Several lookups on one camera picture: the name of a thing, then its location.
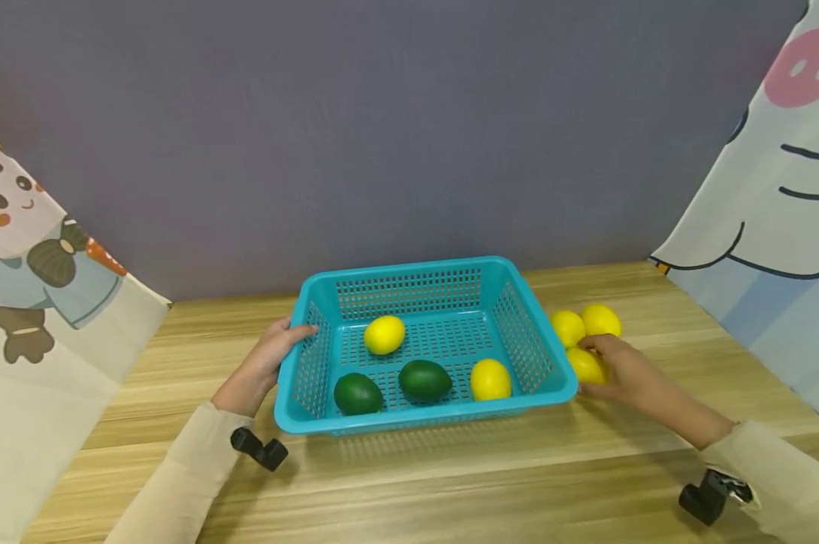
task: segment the green lime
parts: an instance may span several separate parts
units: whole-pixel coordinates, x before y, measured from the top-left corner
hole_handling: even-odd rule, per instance
[[[337,380],[334,401],[343,416],[359,416],[382,410],[382,391],[364,374],[353,372]]]
[[[435,402],[452,388],[452,379],[442,366],[428,360],[408,362],[397,381],[407,399],[413,402]]]

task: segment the blue plastic basket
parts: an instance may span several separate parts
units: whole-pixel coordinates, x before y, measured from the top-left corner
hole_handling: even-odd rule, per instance
[[[365,348],[364,329],[382,315],[397,315],[406,338],[393,354]],[[394,267],[330,271],[301,288],[292,324],[319,332],[295,346],[280,370],[274,407],[291,434],[353,434],[509,416],[532,406],[571,399],[576,374],[546,315],[505,258],[479,257]],[[512,397],[474,402],[469,373],[492,357],[508,368]],[[433,360],[454,384],[442,401],[417,405],[397,383],[403,365]],[[380,413],[343,416],[334,401],[342,376],[360,372],[379,385]]]

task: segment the left hand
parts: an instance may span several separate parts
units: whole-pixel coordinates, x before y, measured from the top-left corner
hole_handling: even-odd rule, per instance
[[[237,367],[213,395],[214,406],[240,416],[255,417],[265,395],[277,385],[280,363],[295,344],[316,334],[318,327],[291,326],[291,317],[285,317],[266,328],[241,366]]]
[[[302,339],[316,334],[319,330],[319,327],[310,325],[290,328],[291,324],[291,317],[284,317],[266,328],[249,354],[244,357],[238,371],[247,366],[268,391],[273,389],[277,385],[280,364],[289,351]]]

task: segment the beige sleeve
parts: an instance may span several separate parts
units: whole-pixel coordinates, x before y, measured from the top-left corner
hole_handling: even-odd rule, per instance
[[[819,544],[819,463],[764,425],[745,422],[701,453],[706,464],[746,481],[742,510],[787,544]]]
[[[209,402],[198,406],[105,542],[196,542],[213,499],[237,461],[230,436],[234,429],[252,424],[252,419],[222,412]]]

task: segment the finger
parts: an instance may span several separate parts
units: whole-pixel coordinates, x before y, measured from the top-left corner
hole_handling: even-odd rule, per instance
[[[286,342],[290,345],[299,343],[302,339],[310,337],[319,331],[318,326],[299,325],[285,332]]]
[[[272,322],[271,325],[268,328],[266,328],[265,331],[261,334],[261,336],[265,338],[270,338],[271,336],[277,334],[278,332],[285,331],[291,326],[291,324],[292,324],[291,317],[283,317],[279,321]]]
[[[600,355],[607,357],[615,353],[619,349],[629,348],[629,344],[624,342],[621,338],[617,338],[612,334],[595,334],[586,336],[579,340],[578,345],[581,348],[593,349],[598,351]]]

